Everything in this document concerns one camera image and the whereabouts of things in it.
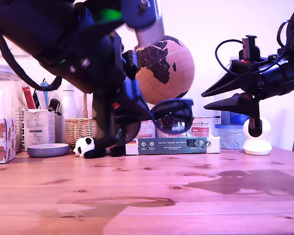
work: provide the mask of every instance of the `black cable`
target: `black cable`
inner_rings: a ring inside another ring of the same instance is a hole
[[[220,44],[217,46],[216,51],[215,51],[215,56],[216,56],[216,59],[217,59],[219,65],[220,65],[225,71],[227,71],[228,73],[230,73],[230,74],[232,74],[232,75],[240,76],[241,74],[238,74],[238,73],[235,73],[235,72],[232,72],[232,71],[228,70],[228,69],[222,64],[222,62],[220,61],[220,59],[219,59],[219,57],[218,57],[218,49],[219,49],[223,44],[225,44],[225,43],[229,43],[229,42],[236,42],[236,43],[241,43],[241,44],[243,44],[242,41],[237,40],[237,39],[229,39],[229,40],[225,40],[225,41],[223,41],[222,43],[220,43]]]
[[[273,66],[277,65],[277,64],[280,62],[280,60],[282,59],[282,57],[284,56],[284,54],[285,54],[285,52],[286,52],[286,48],[288,47],[288,45],[289,45],[289,43],[290,43],[290,41],[291,41],[291,38],[293,37],[293,34],[294,34],[294,25],[293,25],[293,29],[292,29],[292,31],[291,31],[291,33],[290,33],[290,35],[289,35],[289,38],[287,39],[287,42],[286,42],[285,46],[283,47],[283,50],[282,50],[282,52],[281,52],[281,55],[276,59],[276,61],[275,61],[273,64],[271,64],[269,67],[265,68],[264,70],[259,70],[259,71],[251,72],[251,73],[249,73],[249,74],[258,74],[258,73],[266,72],[266,71],[268,71],[269,69],[271,69]],[[218,52],[219,47],[222,46],[222,45],[225,44],[225,43],[228,43],[228,42],[237,42],[237,43],[241,43],[241,44],[242,44],[242,41],[240,41],[240,40],[236,40],[236,39],[230,39],[230,40],[223,41],[223,42],[220,43],[220,44],[217,46],[217,48],[216,48],[216,51],[215,51],[216,59],[217,59],[218,63],[221,65],[221,67],[222,67],[225,71],[227,71],[228,73],[230,73],[230,74],[232,74],[232,75],[240,76],[241,74],[238,74],[238,73],[235,73],[235,72],[232,72],[232,71],[228,70],[228,69],[227,69],[227,68],[221,63],[221,61],[220,61],[219,58],[218,58],[217,52]]]
[[[255,71],[255,72],[252,72],[251,74],[262,73],[262,72],[268,71],[273,66],[277,65],[280,62],[280,60],[282,59],[282,57],[284,56],[284,54],[286,52],[286,49],[288,48],[288,46],[290,44],[290,41],[291,41],[291,39],[293,37],[293,34],[294,34],[294,26],[293,26],[293,29],[292,29],[292,31],[290,33],[289,38],[287,39],[287,41],[285,43],[285,46],[283,47],[283,50],[281,52],[281,55],[276,59],[276,61],[273,64],[271,64],[269,67],[265,68],[264,70]]]
[[[0,51],[2,53],[3,58],[6,60],[11,69],[17,74],[17,76],[19,76],[25,83],[27,83],[32,88],[39,91],[54,91],[60,87],[62,82],[62,77],[60,76],[56,76],[55,80],[47,87],[41,87],[36,82],[34,82],[15,60],[2,34],[0,34]]]
[[[280,25],[280,27],[279,27],[278,34],[276,35],[276,40],[278,41],[279,45],[280,45],[282,48],[284,48],[285,45],[283,45],[283,43],[282,43],[282,41],[281,41],[281,32],[282,32],[284,26],[285,26],[286,24],[288,24],[289,22],[292,22],[292,23],[294,24],[294,22],[291,21],[291,20],[287,20],[287,21],[283,22],[283,23]]]

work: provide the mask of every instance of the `green light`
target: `green light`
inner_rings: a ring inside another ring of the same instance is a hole
[[[104,8],[100,10],[100,18],[105,21],[113,21],[121,18],[121,12]]]

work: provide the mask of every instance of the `blue container lid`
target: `blue container lid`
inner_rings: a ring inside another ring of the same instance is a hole
[[[243,129],[242,125],[215,125],[215,128],[217,129]]]

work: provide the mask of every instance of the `white wall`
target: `white wall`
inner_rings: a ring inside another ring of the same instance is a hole
[[[294,0],[162,0],[165,34],[178,38],[191,51],[195,65],[194,83],[185,96],[194,100],[196,117],[211,116],[212,111],[203,108],[214,101],[203,98],[201,93],[213,85],[222,73],[214,52],[216,46],[226,39],[242,39],[247,34],[256,35],[256,44],[263,57],[277,52],[276,34],[282,22],[294,12]],[[125,50],[137,44],[135,34],[125,26],[117,29]],[[227,64],[237,56],[240,44],[229,43],[219,51],[220,59]],[[42,69],[32,59],[18,59],[24,70],[35,81],[45,77],[52,82],[54,76]],[[52,92],[60,97],[61,92]],[[82,116],[82,92],[76,90],[79,115]],[[270,142],[273,146],[291,150],[294,141],[294,91],[281,97],[261,101],[261,116],[272,125]]]

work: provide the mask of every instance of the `white bottle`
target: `white bottle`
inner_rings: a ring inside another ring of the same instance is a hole
[[[77,105],[74,97],[74,86],[69,82],[64,82],[62,85],[61,99],[61,143],[65,141],[65,126],[66,119],[77,117]]]

